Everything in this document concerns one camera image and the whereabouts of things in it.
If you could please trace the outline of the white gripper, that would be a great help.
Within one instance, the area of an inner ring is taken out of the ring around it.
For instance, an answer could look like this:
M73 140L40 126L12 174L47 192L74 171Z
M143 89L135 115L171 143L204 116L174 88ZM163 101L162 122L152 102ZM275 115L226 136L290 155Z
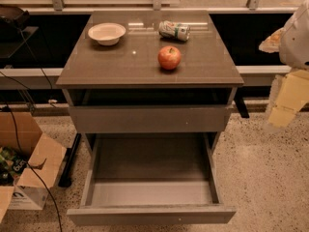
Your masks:
M280 28L259 45L266 53L279 51L280 61L302 69L275 76L270 89L267 122L285 128L309 102L309 0L305 0Z

